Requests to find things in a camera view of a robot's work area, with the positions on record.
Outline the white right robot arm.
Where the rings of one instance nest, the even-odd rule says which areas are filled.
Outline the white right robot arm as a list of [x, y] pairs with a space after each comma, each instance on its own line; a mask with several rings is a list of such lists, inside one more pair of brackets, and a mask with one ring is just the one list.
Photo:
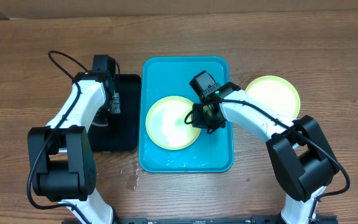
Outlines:
[[248, 130], [267, 146], [277, 182], [286, 193], [282, 223], [319, 223], [315, 213], [339, 164], [318, 122], [305, 115], [295, 119], [256, 102], [234, 83], [190, 86], [200, 99], [185, 123], [209, 134], [226, 122]]

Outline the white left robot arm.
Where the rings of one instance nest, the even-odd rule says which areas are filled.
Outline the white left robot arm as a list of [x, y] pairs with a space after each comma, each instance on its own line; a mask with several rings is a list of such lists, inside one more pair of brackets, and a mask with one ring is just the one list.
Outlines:
[[68, 208], [81, 223], [113, 223], [114, 212], [96, 190], [88, 131], [99, 109], [112, 105], [115, 72], [80, 72], [59, 113], [27, 135], [26, 193], [40, 210]]

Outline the yellow plate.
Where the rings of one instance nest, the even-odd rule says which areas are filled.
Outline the yellow plate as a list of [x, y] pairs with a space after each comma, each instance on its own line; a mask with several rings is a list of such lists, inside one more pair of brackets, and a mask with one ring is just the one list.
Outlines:
[[247, 86], [246, 93], [280, 114], [296, 118], [300, 112], [300, 96], [284, 78], [273, 75], [256, 78]]
[[193, 144], [201, 129], [185, 124], [193, 102], [182, 96], [167, 96], [149, 109], [145, 127], [149, 138], [159, 147], [180, 150]]

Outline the yellow plate front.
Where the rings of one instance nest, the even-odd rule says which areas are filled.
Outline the yellow plate front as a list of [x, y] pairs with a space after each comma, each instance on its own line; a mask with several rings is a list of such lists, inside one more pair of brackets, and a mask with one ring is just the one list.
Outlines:
[[273, 75], [256, 78], [247, 86], [246, 93], [280, 114], [296, 118], [300, 112], [300, 96], [284, 78]]

